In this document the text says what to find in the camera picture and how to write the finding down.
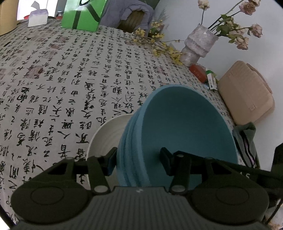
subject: gray towel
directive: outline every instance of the gray towel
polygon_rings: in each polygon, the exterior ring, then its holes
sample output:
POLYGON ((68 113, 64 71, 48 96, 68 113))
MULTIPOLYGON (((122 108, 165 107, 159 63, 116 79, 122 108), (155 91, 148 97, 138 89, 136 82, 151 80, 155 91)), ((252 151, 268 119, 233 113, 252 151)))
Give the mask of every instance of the gray towel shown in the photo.
POLYGON ((149 29, 154 10, 151 6, 138 0, 108 0, 102 13, 100 25, 117 28, 120 20, 126 20, 134 10, 142 10, 145 13, 141 24, 136 29, 149 29))
POLYGON ((243 162, 247 167, 252 168, 260 167, 253 140, 255 133, 256 127, 252 122, 237 125, 232 131, 237 150, 243 162))

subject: white vase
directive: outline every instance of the white vase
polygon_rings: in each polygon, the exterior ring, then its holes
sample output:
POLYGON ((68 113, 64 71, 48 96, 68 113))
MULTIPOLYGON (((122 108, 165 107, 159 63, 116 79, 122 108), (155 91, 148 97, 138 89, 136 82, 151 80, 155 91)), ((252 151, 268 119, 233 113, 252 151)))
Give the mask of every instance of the white vase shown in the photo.
POLYGON ((211 47, 218 40, 218 36, 199 24, 185 40, 180 61, 187 67, 196 64, 200 57, 205 57, 211 47))

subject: calligraphy tablecloth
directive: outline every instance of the calligraphy tablecloth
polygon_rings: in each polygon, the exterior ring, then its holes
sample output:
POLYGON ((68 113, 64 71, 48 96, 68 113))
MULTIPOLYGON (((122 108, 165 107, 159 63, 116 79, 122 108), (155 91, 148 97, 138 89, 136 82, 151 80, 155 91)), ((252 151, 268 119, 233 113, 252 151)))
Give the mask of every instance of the calligraphy tablecloth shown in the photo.
MULTIPOLYGON (((83 160, 95 131, 108 119, 133 113, 156 88, 183 84, 207 97, 231 129, 217 92, 185 66, 154 57, 132 35, 100 26, 98 32, 20 24, 0 37, 0 203, 65 157, 83 160)), ((88 186, 86 176, 78 183, 88 186)))

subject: white tissue box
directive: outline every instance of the white tissue box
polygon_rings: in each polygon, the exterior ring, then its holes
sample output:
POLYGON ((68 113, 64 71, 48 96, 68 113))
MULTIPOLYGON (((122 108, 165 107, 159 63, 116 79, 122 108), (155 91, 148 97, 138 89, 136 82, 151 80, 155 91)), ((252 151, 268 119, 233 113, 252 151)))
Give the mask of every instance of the white tissue box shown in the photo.
POLYGON ((28 27, 36 25, 45 25, 47 23, 48 11, 47 9, 34 10, 29 15, 28 27))

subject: blue bowl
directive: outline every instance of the blue bowl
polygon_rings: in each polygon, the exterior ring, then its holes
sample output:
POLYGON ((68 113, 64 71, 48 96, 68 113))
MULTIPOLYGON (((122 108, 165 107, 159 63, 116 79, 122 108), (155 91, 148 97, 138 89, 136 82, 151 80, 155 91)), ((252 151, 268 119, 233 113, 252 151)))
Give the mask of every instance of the blue bowl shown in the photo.
POLYGON ((130 186, 129 179, 126 174, 124 151, 125 151, 125 140, 132 118, 133 116, 127 123, 117 148, 117 178, 120 186, 130 186))
POLYGON ((202 95, 181 85, 155 90, 141 106, 132 137, 133 162, 142 186, 168 188, 159 160, 166 147, 237 163, 233 137, 218 110, 202 95))
POLYGON ((140 186, 139 179, 136 174, 136 169, 132 160, 132 132, 139 115, 139 110, 131 117, 129 121, 129 127, 126 130, 125 148, 124 148, 124 165, 125 173, 127 175, 129 186, 137 187, 140 186))

